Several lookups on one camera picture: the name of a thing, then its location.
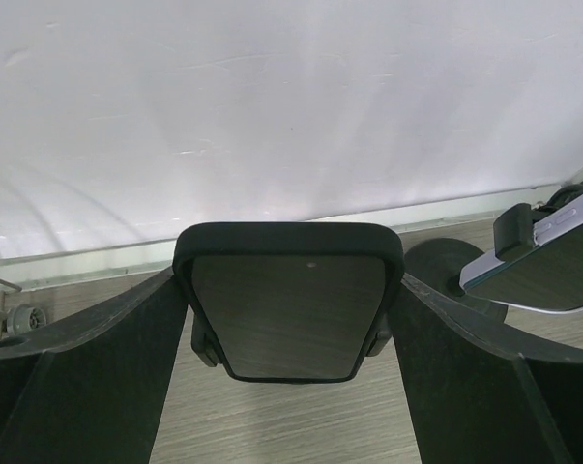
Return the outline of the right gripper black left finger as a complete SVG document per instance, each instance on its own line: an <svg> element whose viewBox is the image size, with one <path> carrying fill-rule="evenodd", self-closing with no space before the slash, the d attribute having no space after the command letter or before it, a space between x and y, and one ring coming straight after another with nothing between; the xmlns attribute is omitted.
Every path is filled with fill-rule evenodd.
<svg viewBox="0 0 583 464"><path fill-rule="evenodd" d="M188 302L165 270L0 343L0 463L147 463Z"/></svg>

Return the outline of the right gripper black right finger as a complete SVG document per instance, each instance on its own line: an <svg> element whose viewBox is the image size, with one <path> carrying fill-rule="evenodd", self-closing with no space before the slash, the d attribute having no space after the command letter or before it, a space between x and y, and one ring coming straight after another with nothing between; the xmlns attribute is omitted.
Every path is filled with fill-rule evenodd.
<svg viewBox="0 0 583 464"><path fill-rule="evenodd" d="M489 319L410 275L390 328L424 463L583 463L583 349Z"/></svg>

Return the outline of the black smartphone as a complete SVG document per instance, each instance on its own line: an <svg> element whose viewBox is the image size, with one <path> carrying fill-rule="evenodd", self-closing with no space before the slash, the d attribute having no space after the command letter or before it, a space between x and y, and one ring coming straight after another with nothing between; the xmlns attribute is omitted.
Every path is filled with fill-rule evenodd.
<svg viewBox="0 0 583 464"><path fill-rule="evenodd" d="M403 246L350 222L207 222L183 231L172 269L233 379L353 379L394 302Z"/></svg>

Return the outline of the lavender smartphone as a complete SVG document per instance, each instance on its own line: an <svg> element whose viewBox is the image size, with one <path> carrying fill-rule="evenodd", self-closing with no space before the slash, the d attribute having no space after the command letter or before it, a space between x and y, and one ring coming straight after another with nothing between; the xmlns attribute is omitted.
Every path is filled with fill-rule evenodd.
<svg viewBox="0 0 583 464"><path fill-rule="evenodd" d="M460 271L466 294L540 313L583 311L583 185L541 207L509 208L493 223L493 243Z"/></svg>

